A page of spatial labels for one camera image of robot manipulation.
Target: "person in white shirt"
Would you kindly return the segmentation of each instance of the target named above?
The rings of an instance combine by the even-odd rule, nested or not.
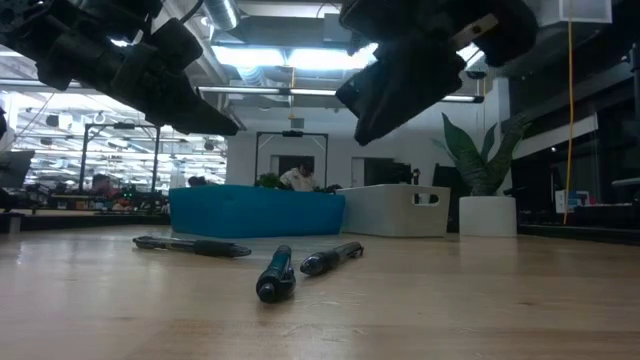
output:
[[[297,168],[293,168],[280,177],[280,182],[289,185],[295,191],[313,191],[316,181],[313,179],[313,165],[304,162]]]

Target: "snake plant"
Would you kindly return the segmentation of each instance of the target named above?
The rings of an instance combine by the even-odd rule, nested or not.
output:
[[[442,114],[444,137],[447,145],[432,139],[453,160],[464,182],[471,188],[472,196],[493,196],[502,185],[511,167],[513,152],[529,127],[526,117],[516,118],[505,132],[496,155],[489,160],[489,152],[495,143],[493,125],[484,137],[482,150],[478,152],[471,137],[453,125],[447,115]]]

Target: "pen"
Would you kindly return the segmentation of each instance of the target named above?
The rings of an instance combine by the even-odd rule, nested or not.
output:
[[[256,284],[260,300],[275,303],[287,299],[296,287],[296,277],[291,266],[291,248],[282,245],[276,250],[271,263]]]
[[[160,238],[154,236],[140,236],[133,239],[141,249],[167,249],[193,252],[198,255],[214,257],[242,257],[251,254],[251,249],[233,243],[209,240],[181,240]]]
[[[358,254],[362,256],[364,247],[359,242],[352,242],[338,246],[329,251],[315,253],[306,258],[300,265],[300,271],[309,275],[317,276],[337,268],[348,258],[356,258]]]

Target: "workbench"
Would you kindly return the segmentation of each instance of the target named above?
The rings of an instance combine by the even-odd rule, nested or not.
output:
[[[521,237],[237,242],[234,260],[140,250],[165,226],[0,237],[0,359],[638,359],[640,248]],[[307,255],[360,241],[319,278]],[[263,304],[278,245],[298,287]]]

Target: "potted plant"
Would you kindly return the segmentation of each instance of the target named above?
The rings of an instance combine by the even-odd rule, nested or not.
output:
[[[447,144],[438,140],[433,140],[433,143],[447,152],[471,189],[471,196],[460,199],[460,234],[516,236],[516,201],[514,198],[497,196],[496,192],[509,172],[516,145],[529,127],[526,117],[519,117],[511,124],[491,160],[489,152],[495,143],[497,124],[489,129],[482,150],[478,152],[473,140],[464,130],[453,125],[445,114],[442,114],[442,118]]]

